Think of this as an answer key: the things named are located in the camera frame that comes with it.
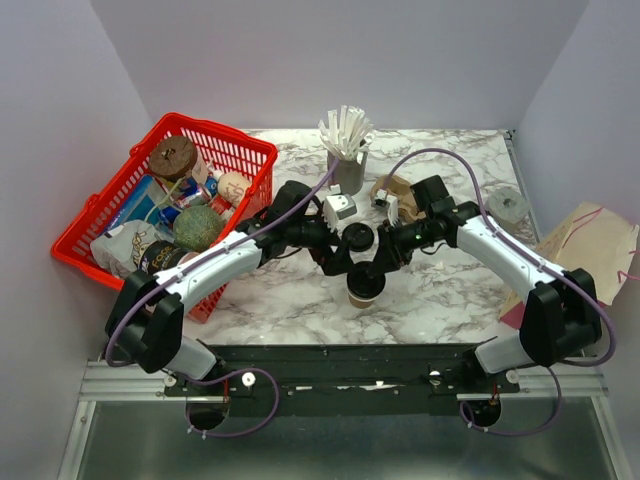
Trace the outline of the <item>black plastic cup lid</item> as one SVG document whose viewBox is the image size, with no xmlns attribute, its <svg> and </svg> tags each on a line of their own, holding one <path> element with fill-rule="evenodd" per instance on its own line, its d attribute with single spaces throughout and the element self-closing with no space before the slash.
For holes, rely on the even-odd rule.
<svg viewBox="0 0 640 480">
<path fill-rule="evenodd" d="M 347 289 L 385 288 L 385 286 L 385 276 L 370 278 L 365 272 L 351 272 L 347 275 Z"/>
</svg>

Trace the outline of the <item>brown paper coffee cup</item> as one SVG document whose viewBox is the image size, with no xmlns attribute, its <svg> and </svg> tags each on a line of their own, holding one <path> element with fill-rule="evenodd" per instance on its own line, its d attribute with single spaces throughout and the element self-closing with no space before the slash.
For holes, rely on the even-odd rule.
<svg viewBox="0 0 640 480">
<path fill-rule="evenodd" d="M 348 288 L 348 299 L 350 304 L 355 308 L 365 309 L 375 302 L 383 290 L 384 288 Z"/>
</svg>

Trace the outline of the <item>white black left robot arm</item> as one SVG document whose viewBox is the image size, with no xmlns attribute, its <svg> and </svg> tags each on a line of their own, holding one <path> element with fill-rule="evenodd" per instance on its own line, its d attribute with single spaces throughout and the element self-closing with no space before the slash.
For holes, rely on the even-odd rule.
<svg viewBox="0 0 640 480">
<path fill-rule="evenodd" d="M 216 355 L 203 343 L 183 335 L 184 315 L 229 281 L 280 257 L 288 247 L 308 250 L 327 276 L 349 273 L 351 255 L 368 250 L 373 230 L 352 223 L 337 231 L 330 213 L 347 212 L 349 197 L 319 200 L 314 189 L 288 181 L 273 202 L 239 222 L 225 239 L 203 253 L 154 274 L 129 275 L 107 321 L 105 359 L 119 366 L 113 353 L 124 352 L 147 373 L 168 370 L 187 377 L 201 395 L 214 393 L 222 380 Z"/>
</svg>

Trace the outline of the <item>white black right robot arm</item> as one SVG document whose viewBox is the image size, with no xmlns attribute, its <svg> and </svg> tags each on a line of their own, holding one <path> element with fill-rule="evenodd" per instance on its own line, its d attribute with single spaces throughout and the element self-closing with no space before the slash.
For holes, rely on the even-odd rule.
<svg viewBox="0 0 640 480">
<path fill-rule="evenodd" d="M 460 379 L 480 392 L 497 373 L 529 365 L 552 366 L 602 337 L 595 282 L 582 268 L 568 271 L 548 263 L 483 217 L 479 206 L 458 204 L 441 177 L 412 185 L 411 193 L 425 218 L 378 227 L 378 249 L 367 267 L 371 278 L 410 263 L 416 249 L 444 241 L 482 262 L 516 293 L 524 305 L 518 330 L 480 344 L 465 355 Z"/>
</svg>

